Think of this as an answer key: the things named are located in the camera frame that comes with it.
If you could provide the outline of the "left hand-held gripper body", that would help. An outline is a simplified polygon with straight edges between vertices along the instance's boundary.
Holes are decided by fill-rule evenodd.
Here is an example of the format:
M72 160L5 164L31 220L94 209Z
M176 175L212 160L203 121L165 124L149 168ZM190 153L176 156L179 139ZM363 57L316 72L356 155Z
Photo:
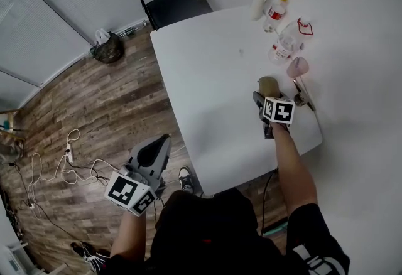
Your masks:
M128 160L112 173L104 196L139 217L166 188L162 172L171 152L168 134L150 137L135 145Z

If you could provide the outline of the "grey oval pouch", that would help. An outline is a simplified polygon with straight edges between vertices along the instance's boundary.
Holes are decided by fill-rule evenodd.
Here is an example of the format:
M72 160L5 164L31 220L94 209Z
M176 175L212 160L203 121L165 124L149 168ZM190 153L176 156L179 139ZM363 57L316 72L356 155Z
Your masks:
M274 77L264 76L258 80L259 93L263 97L280 97L280 88Z

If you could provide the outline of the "person's left forearm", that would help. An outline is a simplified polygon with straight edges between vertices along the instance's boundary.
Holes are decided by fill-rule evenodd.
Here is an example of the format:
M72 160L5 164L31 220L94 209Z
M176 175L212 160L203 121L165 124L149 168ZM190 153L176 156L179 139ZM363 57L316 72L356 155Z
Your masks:
M111 257L121 256L133 262L143 262L146 252L146 214L137 217L125 211L115 238Z

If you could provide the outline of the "person's right forearm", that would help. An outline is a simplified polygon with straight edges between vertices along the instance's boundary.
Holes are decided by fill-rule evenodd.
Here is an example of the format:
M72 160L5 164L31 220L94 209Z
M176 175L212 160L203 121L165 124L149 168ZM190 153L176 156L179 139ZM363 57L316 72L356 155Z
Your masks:
M301 206L317 204L317 189L290 133L275 122L271 127L276 145L280 187L286 211L291 215Z

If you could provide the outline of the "metal hand tool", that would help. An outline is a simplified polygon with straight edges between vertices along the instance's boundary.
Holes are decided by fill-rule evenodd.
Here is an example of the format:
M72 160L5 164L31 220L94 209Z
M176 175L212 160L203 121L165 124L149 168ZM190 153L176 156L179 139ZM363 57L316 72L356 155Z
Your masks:
M298 83L297 79L293 79L293 83L296 87L297 94L294 96L293 100L298 107L307 105L313 112L316 111L310 97L308 96L306 90Z

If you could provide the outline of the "pink translucent cup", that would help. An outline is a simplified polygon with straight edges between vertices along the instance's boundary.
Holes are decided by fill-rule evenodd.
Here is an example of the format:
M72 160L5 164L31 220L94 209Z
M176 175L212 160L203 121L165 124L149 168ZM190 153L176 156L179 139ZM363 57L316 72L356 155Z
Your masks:
M308 62L303 57L296 57L289 64L286 73L290 78L297 78L306 74L308 71Z

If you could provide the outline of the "white table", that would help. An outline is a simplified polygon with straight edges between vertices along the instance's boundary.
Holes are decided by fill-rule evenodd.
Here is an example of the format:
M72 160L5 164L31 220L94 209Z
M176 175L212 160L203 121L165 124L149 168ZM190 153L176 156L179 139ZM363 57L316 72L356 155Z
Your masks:
M205 195L251 181L277 166L253 92L263 76L281 92L297 89L286 67L270 62L275 34L250 19L247 6L165 26L151 41L192 166Z

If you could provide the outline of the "large clear plastic bottle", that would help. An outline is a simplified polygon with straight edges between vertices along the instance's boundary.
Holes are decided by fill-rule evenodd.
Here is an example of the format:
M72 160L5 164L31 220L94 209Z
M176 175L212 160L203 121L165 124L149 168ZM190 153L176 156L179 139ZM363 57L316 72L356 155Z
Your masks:
M276 65L285 64L302 49L304 43L313 35L313 28L309 18L300 17L290 22L280 32L278 39L271 47L268 53L269 60Z

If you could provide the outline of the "person's black shirt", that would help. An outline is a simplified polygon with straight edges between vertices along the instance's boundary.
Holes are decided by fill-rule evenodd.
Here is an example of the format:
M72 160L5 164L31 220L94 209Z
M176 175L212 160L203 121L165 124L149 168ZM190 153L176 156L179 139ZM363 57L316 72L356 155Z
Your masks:
M285 254L257 227L250 200L236 189L211 199L176 191L160 214L149 258L114 256L100 275L348 275L350 259L318 205L290 215Z

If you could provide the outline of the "small clear red-label bottle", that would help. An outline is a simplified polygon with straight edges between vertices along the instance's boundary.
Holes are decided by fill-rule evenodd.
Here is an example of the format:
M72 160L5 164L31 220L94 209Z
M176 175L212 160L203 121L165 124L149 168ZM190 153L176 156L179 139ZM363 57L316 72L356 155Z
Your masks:
M286 13L288 0L277 0L273 3L266 15L263 23L263 30L267 33L275 32Z

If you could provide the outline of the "teal rod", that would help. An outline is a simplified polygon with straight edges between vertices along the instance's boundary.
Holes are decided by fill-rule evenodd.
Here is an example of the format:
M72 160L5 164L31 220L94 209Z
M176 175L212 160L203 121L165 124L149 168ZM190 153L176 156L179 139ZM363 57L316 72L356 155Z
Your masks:
M288 222L284 222L284 223L280 224L279 226L277 226L277 227L275 227L273 229L264 231L263 232L263 237L268 237L270 235L277 234L278 232L286 231L287 226L288 226Z

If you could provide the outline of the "white appliance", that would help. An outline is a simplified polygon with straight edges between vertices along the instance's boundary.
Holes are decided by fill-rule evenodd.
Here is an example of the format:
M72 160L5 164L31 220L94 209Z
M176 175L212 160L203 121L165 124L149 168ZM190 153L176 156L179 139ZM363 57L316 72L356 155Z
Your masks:
M25 251L28 243L0 245L0 275L40 275L44 270Z

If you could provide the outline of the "wooden shelf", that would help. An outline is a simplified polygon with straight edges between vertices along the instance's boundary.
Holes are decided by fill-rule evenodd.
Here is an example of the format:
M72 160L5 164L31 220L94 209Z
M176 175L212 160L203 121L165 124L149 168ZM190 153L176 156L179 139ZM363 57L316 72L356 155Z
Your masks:
M15 115L21 109L0 111L0 164L12 163L24 155L23 131L16 127Z

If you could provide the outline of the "black bag on floor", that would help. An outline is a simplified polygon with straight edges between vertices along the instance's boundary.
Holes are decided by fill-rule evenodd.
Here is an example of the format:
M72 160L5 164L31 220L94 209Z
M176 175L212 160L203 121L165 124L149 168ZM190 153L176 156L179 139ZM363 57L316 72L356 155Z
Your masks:
M109 39L104 44L96 43L90 49L93 58L105 64L114 63L124 56L124 45L118 35L108 32Z

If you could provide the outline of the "white plastic bag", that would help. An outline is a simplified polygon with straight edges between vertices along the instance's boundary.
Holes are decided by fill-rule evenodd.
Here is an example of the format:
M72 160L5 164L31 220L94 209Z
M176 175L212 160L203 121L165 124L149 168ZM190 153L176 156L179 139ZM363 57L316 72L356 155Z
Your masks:
M95 32L95 38L98 45L106 44L110 37L111 37L110 34L103 28Z

